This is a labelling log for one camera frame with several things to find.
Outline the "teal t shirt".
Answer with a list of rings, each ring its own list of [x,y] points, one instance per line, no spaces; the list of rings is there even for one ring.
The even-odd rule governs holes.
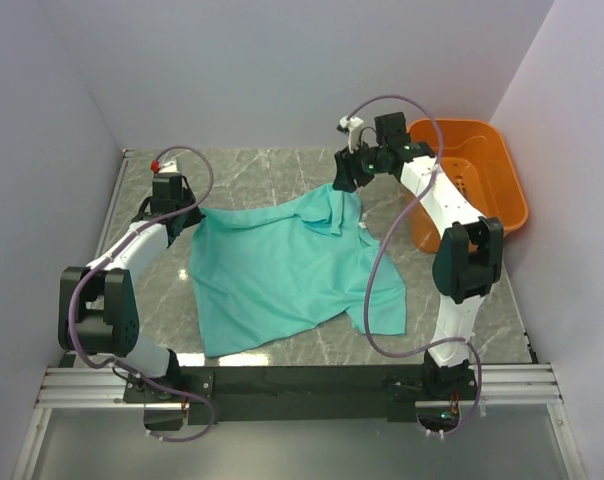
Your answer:
[[[323,185],[289,202],[207,208],[191,242],[208,357],[237,354],[346,314],[360,333],[406,331],[406,286],[362,226],[355,193]]]

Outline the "orange plastic basket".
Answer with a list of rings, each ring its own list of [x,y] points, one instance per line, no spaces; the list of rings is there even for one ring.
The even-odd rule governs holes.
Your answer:
[[[504,236],[521,228],[529,209],[516,169],[501,133],[475,119],[440,118],[444,150],[441,164],[456,189],[486,217],[497,217]],[[438,141],[430,120],[416,120],[408,127],[412,140],[426,142],[434,152]],[[436,253],[440,237],[422,206],[409,213],[414,245],[424,253]]]

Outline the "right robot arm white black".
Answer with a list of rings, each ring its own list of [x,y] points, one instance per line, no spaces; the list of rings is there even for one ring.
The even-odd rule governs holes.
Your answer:
[[[403,113],[374,120],[376,145],[361,141],[362,119],[341,118],[338,131],[347,145],[338,151],[336,190],[352,193],[377,174],[393,176],[414,197],[411,208],[421,206],[436,227],[440,244],[432,266],[440,303],[433,339],[421,348],[424,363],[421,388],[442,399],[464,386],[477,386],[479,376],[469,369],[469,340],[478,311],[501,276],[504,229],[496,217],[486,217],[464,198],[441,166],[444,137],[435,148],[414,142]]]

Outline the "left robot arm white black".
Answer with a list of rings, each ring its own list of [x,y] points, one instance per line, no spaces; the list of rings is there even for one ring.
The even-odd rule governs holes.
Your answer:
[[[140,332],[134,286],[154,259],[182,231],[205,218],[186,177],[158,173],[124,236],[113,247],[82,267],[66,268],[59,284],[58,343],[75,346],[69,313],[87,356],[102,354],[126,363],[147,377],[146,389],[158,401],[175,399],[184,387],[177,354]]]

